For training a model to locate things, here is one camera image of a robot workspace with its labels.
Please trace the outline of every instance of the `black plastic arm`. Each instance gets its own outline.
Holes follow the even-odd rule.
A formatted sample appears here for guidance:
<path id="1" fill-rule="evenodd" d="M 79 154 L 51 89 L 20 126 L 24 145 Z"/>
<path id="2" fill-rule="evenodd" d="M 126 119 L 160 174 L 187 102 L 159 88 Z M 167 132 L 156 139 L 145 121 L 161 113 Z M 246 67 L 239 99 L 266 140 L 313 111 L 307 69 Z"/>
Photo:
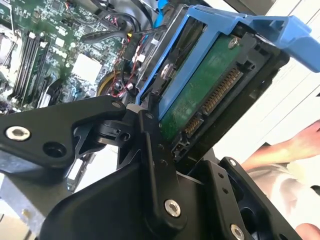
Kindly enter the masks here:
<path id="1" fill-rule="evenodd" d="M 88 124 L 92 127 L 103 120 L 121 120 L 125 113 L 121 102 L 100 96 L 3 116 L 0 172 L 44 184 L 62 181 L 75 161 L 76 146 L 81 148 L 78 143 L 83 136 L 75 138 L 75 129 Z M 22 133 L 10 131 L 10 127 L 23 127 L 30 136 L 15 140 L 14 134 L 19 138 Z"/>

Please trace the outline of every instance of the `yellow cable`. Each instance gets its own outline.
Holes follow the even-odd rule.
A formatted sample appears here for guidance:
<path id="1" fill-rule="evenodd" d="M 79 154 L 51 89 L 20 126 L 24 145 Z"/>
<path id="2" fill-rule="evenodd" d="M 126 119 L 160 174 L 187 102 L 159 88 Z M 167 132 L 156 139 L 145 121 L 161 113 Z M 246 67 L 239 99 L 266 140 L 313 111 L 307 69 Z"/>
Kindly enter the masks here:
<path id="1" fill-rule="evenodd" d="M 104 80 L 103 80 L 103 83 L 101 84 L 101 86 L 98 88 L 97 90 L 97 96 L 100 96 L 101 95 L 101 92 L 102 90 L 104 89 L 104 87 L 107 85 L 107 83 L 112 80 L 113 78 L 115 77 L 115 75 L 112 73 L 110 75 L 107 75 Z"/>

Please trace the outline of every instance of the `white shirt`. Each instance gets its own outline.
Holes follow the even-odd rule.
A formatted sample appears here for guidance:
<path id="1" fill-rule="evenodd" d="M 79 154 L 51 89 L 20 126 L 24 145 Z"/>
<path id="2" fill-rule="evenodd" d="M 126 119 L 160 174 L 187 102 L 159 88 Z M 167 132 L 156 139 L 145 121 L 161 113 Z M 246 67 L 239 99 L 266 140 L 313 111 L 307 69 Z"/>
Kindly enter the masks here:
<path id="1" fill-rule="evenodd" d="M 254 168 L 248 174 L 294 229 L 300 224 L 320 229 L 320 196 L 285 167 L 271 164 Z"/>

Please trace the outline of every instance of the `screw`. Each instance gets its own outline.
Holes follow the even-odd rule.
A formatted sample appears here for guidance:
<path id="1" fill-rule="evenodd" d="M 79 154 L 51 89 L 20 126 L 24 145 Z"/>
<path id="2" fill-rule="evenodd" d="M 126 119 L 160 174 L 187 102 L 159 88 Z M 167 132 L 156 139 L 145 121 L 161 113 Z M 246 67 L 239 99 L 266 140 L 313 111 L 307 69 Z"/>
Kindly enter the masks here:
<path id="1" fill-rule="evenodd" d="M 229 42 L 228 48 L 229 48 L 229 49 L 234 49 L 234 48 L 238 45 L 238 43 L 239 43 L 239 38 L 234 37 L 234 38 L 232 38 L 231 41 Z"/>
<path id="2" fill-rule="evenodd" d="M 161 164 L 163 164 L 163 165 L 165 165 L 165 166 L 168 166 L 167 161 L 166 161 L 166 160 L 164 160 L 164 159 L 161 159 L 161 160 L 160 160 L 160 163 L 161 163 Z"/>
<path id="3" fill-rule="evenodd" d="M 145 114 L 148 118 L 150 118 L 150 119 L 153 119 L 154 118 L 154 116 L 152 116 L 150 113 L 146 113 Z"/>
<path id="4" fill-rule="evenodd" d="M 112 105 L 118 109 L 121 108 L 121 105 L 115 101 L 112 103 Z"/>
<path id="5" fill-rule="evenodd" d="M 230 229 L 231 229 L 233 236 L 235 236 L 235 238 L 237 240 L 245 240 L 245 235 L 242 232 L 242 230 L 240 229 L 240 227 L 238 227 L 235 224 L 231 224 Z"/>
<path id="6" fill-rule="evenodd" d="M 163 68 L 163 70 L 162 70 L 162 72 L 161 72 L 161 74 L 160 74 L 160 77 L 163 79 L 163 78 L 165 78 L 165 76 L 167 75 L 167 73 L 168 73 L 168 71 L 169 71 L 169 69 L 170 69 L 170 65 L 171 65 L 172 63 L 168 63 L 167 65 L 165 65 L 164 66 L 164 68 Z"/>
<path id="7" fill-rule="evenodd" d="M 172 199 L 168 199 L 164 202 L 164 208 L 168 214 L 170 214 L 172 217 L 179 217 L 181 215 L 181 209 L 179 204 Z"/>
<path id="8" fill-rule="evenodd" d="M 26 129 L 25 127 L 22 126 L 12 126 L 9 127 L 6 131 L 5 131 L 5 135 L 14 141 L 25 141 L 28 138 L 30 138 L 31 133 L 28 129 Z"/>
<path id="9" fill-rule="evenodd" d="M 28 211 L 28 209 L 23 209 L 21 212 L 22 216 L 24 216 L 26 219 L 30 218 L 30 212 Z"/>
<path id="10" fill-rule="evenodd" d="M 236 162 L 235 162 L 234 160 L 232 160 L 232 159 L 230 159 L 230 163 L 231 163 L 231 165 L 234 166 L 234 167 L 237 165 Z"/>

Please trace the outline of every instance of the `motherboard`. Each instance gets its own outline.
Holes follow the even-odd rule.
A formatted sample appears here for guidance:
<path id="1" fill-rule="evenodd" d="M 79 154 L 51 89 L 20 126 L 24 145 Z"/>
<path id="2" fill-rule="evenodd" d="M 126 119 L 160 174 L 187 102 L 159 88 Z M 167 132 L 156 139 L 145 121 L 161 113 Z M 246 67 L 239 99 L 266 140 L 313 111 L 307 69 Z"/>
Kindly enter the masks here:
<path id="1" fill-rule="evenodd" d="M 0 94 L 19 111 L 94 97 L 123 42 L 80 39 L 111 27 L 77 2 L 0 0 Z"/>

